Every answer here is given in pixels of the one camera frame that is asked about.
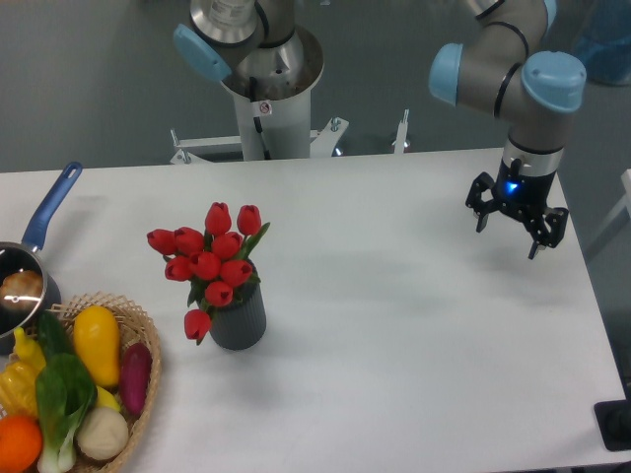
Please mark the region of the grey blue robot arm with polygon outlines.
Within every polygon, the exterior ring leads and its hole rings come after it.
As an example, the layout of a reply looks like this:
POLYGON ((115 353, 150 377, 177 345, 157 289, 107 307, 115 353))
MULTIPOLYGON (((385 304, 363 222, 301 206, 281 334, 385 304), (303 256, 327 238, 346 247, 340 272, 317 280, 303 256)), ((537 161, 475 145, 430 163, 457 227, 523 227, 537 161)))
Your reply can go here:
MULTIPOLYGON (((472 1, 481 31, 473 45, 448 43, 429 72, 433 97, 510 123, 496 175, 473 180, 465 203, 484 228, 499 212, 521 223, 532 249, 562 240, 568 211, 547 203, 587 72, 576 57, 543 51, 552 1, 472 1)), ((331 128, 311 130, 311 92, 321 77, 319 42, 295 21, 290 1, 194 1, 174 32, 180 57, 233 97, 247 161, 328 156, 331 128)))

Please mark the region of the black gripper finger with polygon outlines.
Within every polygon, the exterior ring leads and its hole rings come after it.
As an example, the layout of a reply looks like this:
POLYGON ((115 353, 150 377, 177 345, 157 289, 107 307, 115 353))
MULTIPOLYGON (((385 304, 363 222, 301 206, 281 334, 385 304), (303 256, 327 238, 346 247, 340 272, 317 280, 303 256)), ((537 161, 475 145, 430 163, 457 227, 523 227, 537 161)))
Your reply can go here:
POLYGON ((534 257, 545 248, 555 248, 564 238, 569 210, 563 207, 546 208, 530 223, 532 244, 528 258, 534 257))
POLYGON ((488 222, 488 217, 499 210, 499 202, 494 193, 495 180, 487 173, 481 173, 472 181, 465 206, 473 211, 477 218, 476 231, 481 233, 488 222))

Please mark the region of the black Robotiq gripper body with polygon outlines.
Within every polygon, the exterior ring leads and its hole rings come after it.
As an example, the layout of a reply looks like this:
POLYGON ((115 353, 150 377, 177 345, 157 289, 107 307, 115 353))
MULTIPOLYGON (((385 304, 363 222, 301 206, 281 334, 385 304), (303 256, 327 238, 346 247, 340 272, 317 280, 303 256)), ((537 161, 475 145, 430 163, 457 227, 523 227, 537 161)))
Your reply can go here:
POLYGON ((530 176, 521 174, 523 167, 521 160, 509 166, 501 162, 492 196, 505 215, 516 219, 522 211, 524 216, 536 219, 542 217, 548 208, 547 197, 556 172, 530 176))

